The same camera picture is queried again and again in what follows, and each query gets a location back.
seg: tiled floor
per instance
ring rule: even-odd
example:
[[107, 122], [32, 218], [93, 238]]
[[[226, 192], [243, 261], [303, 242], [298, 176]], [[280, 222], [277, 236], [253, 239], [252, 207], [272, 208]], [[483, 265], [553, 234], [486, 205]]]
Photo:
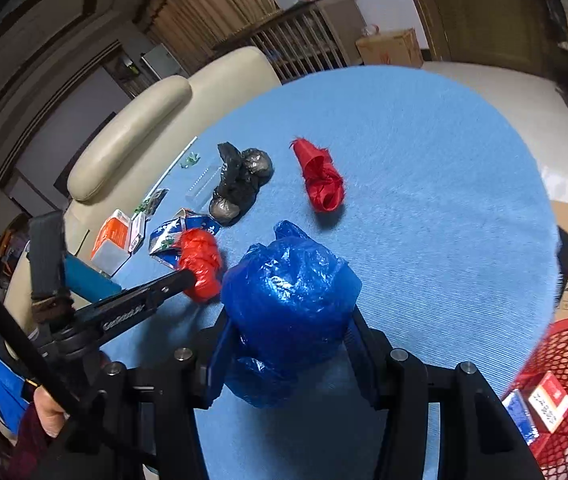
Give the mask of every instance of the tiled floor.
[[501, 68], [424, 63], [477, 91], [518, 131], [538, 162], [552, 200], [568, 202], [568, 108], [551, 81]]

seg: blue plastic bag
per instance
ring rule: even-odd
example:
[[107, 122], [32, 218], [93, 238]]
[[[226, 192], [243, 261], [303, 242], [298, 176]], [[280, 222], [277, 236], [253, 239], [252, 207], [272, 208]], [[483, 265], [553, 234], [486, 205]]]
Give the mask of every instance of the blue plastic bag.
[[279, 222], [273, 243], [252, 245], [224, 276], [222, 303], [241, 333], [227, 386], [257, 407], [290, 397], [299, 372], [335, 355], [360, 290], [346, 260]]

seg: round table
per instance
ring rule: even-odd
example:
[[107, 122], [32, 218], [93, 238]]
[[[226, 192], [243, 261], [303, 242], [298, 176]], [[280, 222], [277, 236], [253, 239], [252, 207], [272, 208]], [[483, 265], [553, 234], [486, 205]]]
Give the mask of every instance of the round table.
[[[241, 81], [228, 81], [229, 85]], [[345, 181], [343, 207], [315, 214], [296, 137], [327, 147]], [[373, 66], [322, 72], [273, 89], [209, 128], [176, 164], [147, 234], [181, 207], [217, 144], [269, 153], [275, 167], [253, 208], [217, 235], [228, 266], [273, 240], [282, 219], [346, 258], [363, 282], [357, 304], [372, 328], [423, 362], [475, 362], [504, 393], [551, 321], [557, 227], [535, 161], [520, 136], [469, 89], [421, 70]], [[147, 239], [115, 275], [123, 286], [169, 269]], [[129, 367], [152, 365], [209, 326], [221, 306], [183, 295], [104, 350]], [[435, 478], [438, 420], [432, 406], [425, 478]], [[253, 408], [226, 387], [197, 411], [211, 480], [365, 480], [385, 413], [361, 398], [344, 349], [301, 378], [281, 408]]]

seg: dark red fabric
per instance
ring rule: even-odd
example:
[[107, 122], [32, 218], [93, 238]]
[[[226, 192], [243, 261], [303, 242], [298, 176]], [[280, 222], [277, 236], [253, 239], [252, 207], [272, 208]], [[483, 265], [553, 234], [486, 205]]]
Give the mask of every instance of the dark red fabric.
[[6, 480], [28, 480], [35, 472], [37, 463], [48, 451], [52, 439], [46, 434], [31, 402], [19, 423], [17, 445], [13, 450]]
[[291, 146], [302, 167], [313, 209], [335, 211], [344, 201], [344, 179], [333, 166], [328, 150], [317, 148], [306, 139], [296, 139]]
[[197, 303], [214, 298], [222, 288], [217, 279], [222, 257], [215, 237], [202, 229], [189, 229], [179, 237], [179, 245], [179, 267], [191, 270], [197, 279], [195, 286], [185, 290], [184, 294]]

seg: red plastic bag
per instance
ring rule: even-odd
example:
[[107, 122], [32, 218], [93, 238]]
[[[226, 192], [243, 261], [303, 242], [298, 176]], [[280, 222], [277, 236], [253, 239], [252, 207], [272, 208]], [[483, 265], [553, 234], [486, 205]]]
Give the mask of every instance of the red plastic bag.
[[302, 167], [313, 209], [320, 213], [335, 211], [344, 201], [344, 179], [333, 166], [328, 150], [306, 139], [295, 139], [291, 146]]
[[202, 229], [189, 229], [179, 237], [181, 257], [179, 267], [191, 270], [197, 279], [195, 286], [184, 291], [197, 303], [214, 298], [221, 290], [217, 273], [222, 267], [215, 237]]

